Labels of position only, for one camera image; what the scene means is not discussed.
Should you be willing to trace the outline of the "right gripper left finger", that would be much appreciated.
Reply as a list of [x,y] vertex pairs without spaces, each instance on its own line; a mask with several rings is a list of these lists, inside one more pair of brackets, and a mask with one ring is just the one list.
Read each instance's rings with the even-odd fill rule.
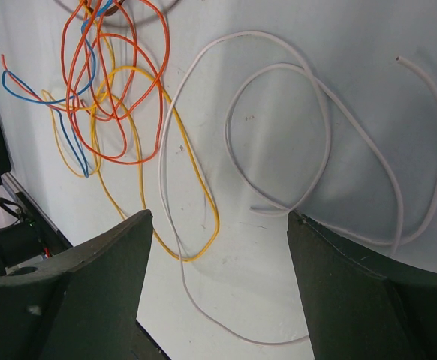
[[152,213],[0,276],[0,359],[165,359],[137,321]]

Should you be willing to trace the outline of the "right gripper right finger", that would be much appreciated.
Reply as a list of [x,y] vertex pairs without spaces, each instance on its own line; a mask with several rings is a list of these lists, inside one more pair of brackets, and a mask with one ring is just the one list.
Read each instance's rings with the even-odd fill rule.
[[437,359],[437,273],[296,212],[288,244],[316,359]]

